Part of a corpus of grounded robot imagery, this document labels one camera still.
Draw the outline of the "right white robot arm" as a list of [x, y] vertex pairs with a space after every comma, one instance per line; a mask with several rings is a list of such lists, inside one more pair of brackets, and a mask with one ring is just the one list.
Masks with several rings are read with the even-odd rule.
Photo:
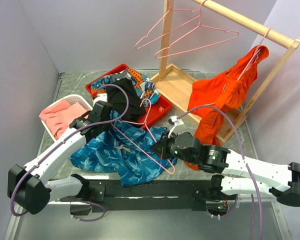
[[202, 144], [190, 133], [164, 135], [150, 148], [163, 159], [176, 157], [212, 174], [203, 196], [218, 200], [232, 195], [256, 195], [300, 207], [300, 164], [274, 164], [217, 145]]

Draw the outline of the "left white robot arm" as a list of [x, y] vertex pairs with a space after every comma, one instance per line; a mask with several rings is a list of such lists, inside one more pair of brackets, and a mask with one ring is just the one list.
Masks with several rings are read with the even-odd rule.
[[14, 204], [18, 204], [27, 213], [35, 215], [57, 199], [89, 199], [90, 182], [84, 177], [78, 174], [59, 180], [51, 180], [51, 177], [73, 153], [110, 129], [112, 109], [110, 103], [97, 101], [91, 111], [74, 119], [64, 134], [41, 155], [24, 166], [15, 164], [11, 167], [7, 177], [10, 209], [13, 210]]

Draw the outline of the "blue leaf-print shorts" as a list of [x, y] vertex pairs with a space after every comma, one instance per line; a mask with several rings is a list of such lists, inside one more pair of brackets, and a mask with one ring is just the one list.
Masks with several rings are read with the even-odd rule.
[[[147, 130], [126, 122], [115, 121], [114, 125], [166, 169], [171, 167], [167, 159], [161, 159], [150, 149], [155, 141]], [[167, 131], [167, 127], [153, 126], [150, 131], [156, 141], [159, 141]], [[176, 157], [169, 159], [173, 165], [178, 162]], [[99, 173], [117, 172], [123, 186], [148, 183], [165, 171], [116, 129], [103, 132], [91, 139], [70, 156], [70, 161], [73, 166], [82, 170]]]

